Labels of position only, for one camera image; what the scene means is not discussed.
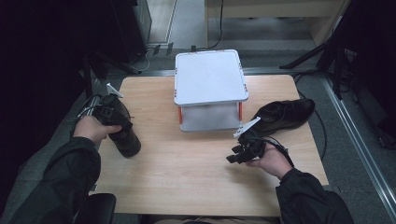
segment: wooden table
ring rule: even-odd
[[[331,34],[350,0],[224,0],[223,18],[301,17],[317,45]],[[220,0],[205,0],[205,24],[219,17]]]
[[[244,123],[263,105],[299,98],[290,76],[252,76],[246,82],[249,98],[243,103]],[[109,138],[99,148],[102,173],[95,193],[115,194],[117,213],[280,216],[277,178],[225,159],[237,145],[235,130],[180,130],[174,77],[127,77],[120,92],[134,117],[142,148],[131,159],[123,158]],[[272,136],[290,149],[297,168],[328,185],[308,123]]]

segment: person's left hand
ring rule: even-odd
[[[73,137],[85,137],[99,144],[109,133],[121,130],[120,125],[105,126],[94,116],[85,116],[78,121]]]

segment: hand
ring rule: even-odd
[[[99,144],[109,133],[121,130],[120,125],[105,126],[94,116],[85,116],[78,121],[73,137],[86,137],[96,145]]]
[[[247,166],[260,167],[279,180],[292,169],[288,160],[271,144],[265,144],[264,156],[258,160],[246,162]]]

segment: black sleeve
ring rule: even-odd
[[[353,223],[341,197],[324,190],[311,174],[290,170],[276,188],[276,195],[286,224]]]
[[[10,223],[73,223],[89,190],[99,178],[101,161],[94,143],[74,137],[49,161],[43,179]]]

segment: white square box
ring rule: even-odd
[[[248,99],[237,51],[178,54],[174,97],[183,132],[237,129]]]

